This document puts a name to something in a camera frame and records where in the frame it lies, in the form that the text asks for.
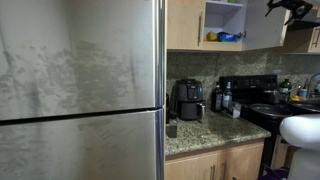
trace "lower cabinet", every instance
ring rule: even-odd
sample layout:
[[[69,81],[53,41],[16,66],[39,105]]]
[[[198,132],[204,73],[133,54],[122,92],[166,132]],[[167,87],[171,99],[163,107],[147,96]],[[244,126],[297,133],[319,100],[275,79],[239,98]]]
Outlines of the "lower cabinet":
[[[170,158],[165,180],[256,180],[263,141]]]

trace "bottle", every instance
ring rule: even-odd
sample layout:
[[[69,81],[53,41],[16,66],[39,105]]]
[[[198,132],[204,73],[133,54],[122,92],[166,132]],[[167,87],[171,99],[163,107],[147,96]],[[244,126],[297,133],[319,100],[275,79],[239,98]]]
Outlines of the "bottle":
[[[222,107],[228,109],[229,103],[232,101],[231,82],[228,82],[226,90],[223,92]]]
[[[303,85],[302,89],[299,89],[299,94],[298,96],[302,97],[302,98],[307,98],[307,94],[308,94],[308,90],[307,90],[307,80]]]
[[[217,82],[216,88],[212,93],[211,110],[213,112],[220,112],[221,111],[221,103],[222,103],[222,91],[220,89],[219,82]]]
[[[289,101],[290,92],[289,90],[292,89],[292,84],[289,82],[289,79],[284,79],[282,83],[279,84],[279,100],[282,103],[286,103]]]

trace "refrigerator door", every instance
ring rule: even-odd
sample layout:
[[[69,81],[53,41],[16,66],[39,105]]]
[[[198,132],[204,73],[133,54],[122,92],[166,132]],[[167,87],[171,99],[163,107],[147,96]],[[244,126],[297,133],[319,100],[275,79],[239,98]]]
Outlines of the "refrigerator door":
[[[0,126],[3,180],[162,180],[163,111]]]
[[[162,0],[1,0],[0,120],[163,105]]]

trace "cabinet handle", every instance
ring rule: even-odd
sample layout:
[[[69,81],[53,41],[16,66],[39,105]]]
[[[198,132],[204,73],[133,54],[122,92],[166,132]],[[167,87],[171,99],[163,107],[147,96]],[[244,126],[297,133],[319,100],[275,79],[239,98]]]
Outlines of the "cabinet handle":
[[[200,46],[200,42],[201,42],[201,29],[202,29],[202,12],[199,16],[198,46]]]
[[[223,173],[222,173],[222,180],[226,180],[226,173],[227,173],[227,161],[225,161],[223,164]]]
[[[316,33],[318,32],[318,35],[317,35],[317,38],[316,38],[316,41],[313,41],[312,42],[312,45],[314,45],[314,47],[317,47],[318,46],[318,40],[319,40],[319,35],[320,35],[320,29],[319,28],[316,28],[315,32],[314,32],[314,35],[316,35]]]
[[[213,164],[211,166],[211,180],[214,180],[215,179],[215,175],[216,175],[216,166]]]

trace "granite countertop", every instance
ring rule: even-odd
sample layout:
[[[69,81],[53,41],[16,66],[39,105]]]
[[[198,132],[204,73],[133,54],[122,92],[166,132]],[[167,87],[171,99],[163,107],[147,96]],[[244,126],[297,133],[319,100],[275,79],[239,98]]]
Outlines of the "granite countertop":
[[[270,137],[271,133],[242,118],[208,111],[202,123],[178,121],[178,137],[166,136],[165,155]]]

